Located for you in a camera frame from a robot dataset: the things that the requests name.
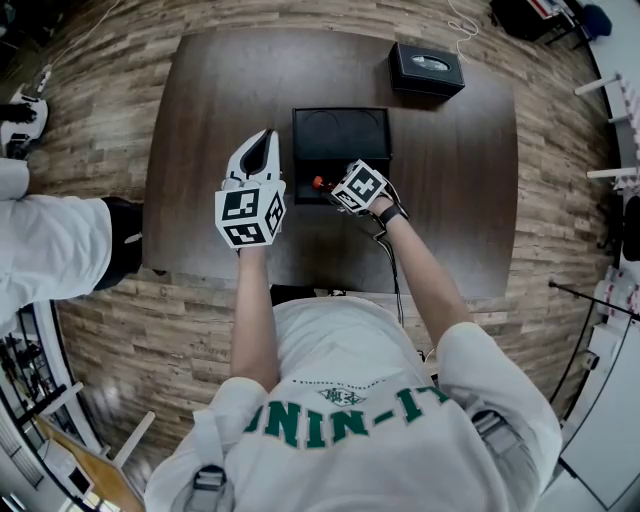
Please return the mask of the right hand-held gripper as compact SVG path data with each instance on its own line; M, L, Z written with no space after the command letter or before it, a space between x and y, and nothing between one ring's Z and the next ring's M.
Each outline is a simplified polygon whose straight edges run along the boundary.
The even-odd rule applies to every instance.
M385 191L388 180L363 160L348 165L345 176L331 190L329 201L348 214L363 214Z

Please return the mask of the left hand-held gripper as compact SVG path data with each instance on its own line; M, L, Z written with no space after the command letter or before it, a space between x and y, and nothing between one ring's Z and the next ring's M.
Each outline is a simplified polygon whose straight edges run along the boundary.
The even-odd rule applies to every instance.
M262 130L229 158L215 193L215 225L232 249L270 246L286 214L279 135Z

